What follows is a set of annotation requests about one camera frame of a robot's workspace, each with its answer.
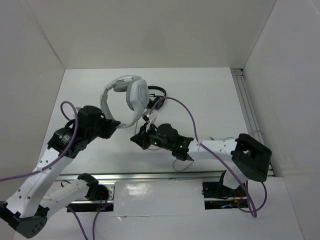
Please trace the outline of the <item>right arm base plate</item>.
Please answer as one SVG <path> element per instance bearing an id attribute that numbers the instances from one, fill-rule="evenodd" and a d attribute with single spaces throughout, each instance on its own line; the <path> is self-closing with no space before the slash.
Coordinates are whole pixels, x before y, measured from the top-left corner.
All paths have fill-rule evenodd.
<path id="1" fill-rule="evenodd" d="M 205 210 L 248 208 L 247 195 L 240 186 L 230 189 L 215 181 L 203 182 L 201 194 Z"/>

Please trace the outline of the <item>aluminium side rail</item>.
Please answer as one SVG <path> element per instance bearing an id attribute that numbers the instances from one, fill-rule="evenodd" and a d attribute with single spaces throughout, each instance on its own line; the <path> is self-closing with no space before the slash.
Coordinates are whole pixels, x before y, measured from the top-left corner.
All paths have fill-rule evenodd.
<path id="1" fill-rule="evenodd" d="M 231 75 L 248 131 L 239 136 L 240 152 L 235 155 L 235 163 L 248 174 L 249 179 L 264 182 L 267 177 L 274 175 L 272 151 L 266 146 L 259 128 L 242 70 L 232 69 Z"/>

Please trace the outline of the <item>white gaming headphones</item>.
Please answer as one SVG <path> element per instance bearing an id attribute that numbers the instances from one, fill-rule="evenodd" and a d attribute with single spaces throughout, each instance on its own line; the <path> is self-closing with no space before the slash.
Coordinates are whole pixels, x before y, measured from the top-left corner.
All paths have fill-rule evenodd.
<path id="1" fill-rule="evenodd" d="M 108 92 L 111 90 L 116 93 L 126 92 L 127 106 L 133 111 L 131 122 L 120 123 L 117 128 L 127 129 L 133 126 L 143 116 L 150 101 L 147 82 L 140 76 L 125 75 L 116 78 L 104 88 L 104 92 L 100 96 L 100 108 L 107 119 L 115 121 L 116 119 L 113 117 L 107 103 Z"/>

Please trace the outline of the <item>small black headphones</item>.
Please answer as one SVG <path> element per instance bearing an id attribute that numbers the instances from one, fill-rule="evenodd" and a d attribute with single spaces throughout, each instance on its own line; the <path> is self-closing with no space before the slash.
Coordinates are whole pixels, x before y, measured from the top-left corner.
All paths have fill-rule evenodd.
<path id="1" fill-rule="evenodd" d="M 158 95 L 155 93 L 149 93 L 150 99 L 147 104 L 147 109 L 151 110 L 154 107 L 155 110 L 159 110 L 165 102 L 164 97 L 167 96 L 166 90 L 160 86 L 154 86 L 154 85 L 148 86 L 148 89 L 160 91 L 162 93 L 162 95 Z"/>

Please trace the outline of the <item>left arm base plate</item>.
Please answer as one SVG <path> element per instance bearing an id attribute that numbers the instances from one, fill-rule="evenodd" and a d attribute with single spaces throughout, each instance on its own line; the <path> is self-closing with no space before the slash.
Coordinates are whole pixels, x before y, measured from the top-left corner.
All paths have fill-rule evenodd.
<path id="1" fill-rule="evenodd" d="M 106 190 L 100 186 L 100 190 L 92 199 L 82 197 L 68 206 L 76 213 L 96 213 L 101 208 L 104 208 L 102 212 L 113 212 L 116 183 L 107 181 L 101 184 Z"/>

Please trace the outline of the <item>aluminium front rail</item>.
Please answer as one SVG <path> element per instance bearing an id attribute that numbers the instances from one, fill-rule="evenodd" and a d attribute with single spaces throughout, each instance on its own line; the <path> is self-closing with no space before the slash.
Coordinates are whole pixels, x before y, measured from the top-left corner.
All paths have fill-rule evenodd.
<path id="1" fill-rule="evenodd" d="M 192 172 L 153 172 L 153 173 L 120 173 L 90 175 L 102 182 L 117 181 L 157 181 L 157 180 L 191 180 L 220 179 L 223 171 L 192 171 Z"/>

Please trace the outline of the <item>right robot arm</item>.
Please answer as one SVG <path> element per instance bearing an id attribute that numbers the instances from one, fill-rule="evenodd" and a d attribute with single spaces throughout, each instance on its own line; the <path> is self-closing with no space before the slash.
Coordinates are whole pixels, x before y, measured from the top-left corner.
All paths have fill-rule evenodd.
<path id="1" fill-rule="evenodd" d="M 143 150 L 155 146 L 170 151 L 180 161 L 217 160 L 224 164 L 226 172 L 218 184 L 223 196 L 230 196 L 249 180 L 264 183 L 272 156 L 268 147 L 246 133 L 226 140 L 196 140 L 180 135 L 169 123 L 146 123 L 130 140 Z"/>

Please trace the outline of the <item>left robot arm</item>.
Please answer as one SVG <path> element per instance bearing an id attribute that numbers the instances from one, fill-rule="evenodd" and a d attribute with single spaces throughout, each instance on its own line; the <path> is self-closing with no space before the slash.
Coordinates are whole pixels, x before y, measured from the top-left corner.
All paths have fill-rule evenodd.
<path id="1" fill-rule="evenodd" d="M 110 191 L 88 173 L 49 193 L 60 173 L 96 138 L 109 139 L 120 124 L 102 111 L 86 105 L 74 119 L 56 130 L 33 175 L 6 201 L 0 203 L 0 217 L 27 239 L 35 237 L 56 212 L 78 199 L 106 203 Z"/>

